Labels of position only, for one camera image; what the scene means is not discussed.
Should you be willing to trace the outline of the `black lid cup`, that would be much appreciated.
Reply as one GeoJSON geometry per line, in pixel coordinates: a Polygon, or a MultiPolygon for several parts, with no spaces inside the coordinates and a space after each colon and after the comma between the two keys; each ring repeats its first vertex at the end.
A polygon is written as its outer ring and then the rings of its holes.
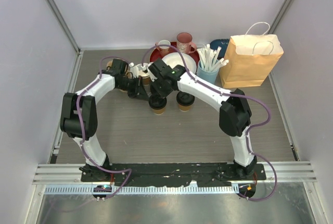
{"type": "Polygon", "coordinates": [[[195,97],[191,94],[179,91],[177,93],[176,100],[179,105],[191,106],[195,101],[195,97]]]}
{"type": "Polygon", "coordinates": [[[148,104],[151,109],[163,109],[167,105],[167,99],[155,94],[149,98],[148,104]]]}

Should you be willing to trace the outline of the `stack of paper cups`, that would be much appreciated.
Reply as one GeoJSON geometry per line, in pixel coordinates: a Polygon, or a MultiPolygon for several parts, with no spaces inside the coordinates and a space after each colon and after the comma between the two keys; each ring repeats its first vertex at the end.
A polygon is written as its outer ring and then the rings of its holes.
{"type": "Polygon", "coordinates": [[[142,72],[141,74],[143,85],[150,85],[151,79],[149,73],[142,72]]]}

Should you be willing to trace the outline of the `paper cup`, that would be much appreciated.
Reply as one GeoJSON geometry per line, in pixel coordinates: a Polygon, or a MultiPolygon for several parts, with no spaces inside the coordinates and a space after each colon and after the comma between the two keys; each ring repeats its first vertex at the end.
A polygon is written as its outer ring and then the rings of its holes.
{"type": "Polygon", "coordinates": [[[165,112],[165,108],[166,108],[166,106],[164,106],[164,107],[151,107],[151,110],[156,115],[162,115],[165,112]]]}
{"type": "Polygon", "coordinates": [[[190,105],[178,104],[178,108],[180,111],[186,112],[192,108],[192,104],[190,104],[190,105]]]}

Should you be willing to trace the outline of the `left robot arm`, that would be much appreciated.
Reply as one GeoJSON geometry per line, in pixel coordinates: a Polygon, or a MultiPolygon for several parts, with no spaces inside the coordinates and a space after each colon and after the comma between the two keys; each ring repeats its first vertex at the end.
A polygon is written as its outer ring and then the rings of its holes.
{"type": "Polygon", "coordinates": [[[122,58],[111,59],[112,64],[106,69],[99,65],[97,77],[89,85],[63,96],[60,116],[61,131],[77,143],[85,157],[86,168],[92,170],[100,182],[107,181],[116,171],[111,169],[97,138],[97,103],[114,89],[126,91],[130,98],[149,99],[140,75],[147,65],[136,65],[122,58]]]}

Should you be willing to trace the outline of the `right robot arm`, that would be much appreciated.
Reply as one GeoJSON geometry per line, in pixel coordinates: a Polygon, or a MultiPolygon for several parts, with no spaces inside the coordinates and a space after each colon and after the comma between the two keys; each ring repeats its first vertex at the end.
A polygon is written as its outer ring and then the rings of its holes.
{"type": "Polygon", "coordinates": [[[242,180],[252,176],[257,157],[246,133],[252,113],[243,91],[222,89],[186,71],[182,65],[172,68],[161,59],[149,64],[147,70],[151,78],[151,106],[164,106],[165,98],[176,91],[180,106],[189,107],[200,99],[213,107],[219,112],[220,129],[232,142],[236,176],[242,180]]]}

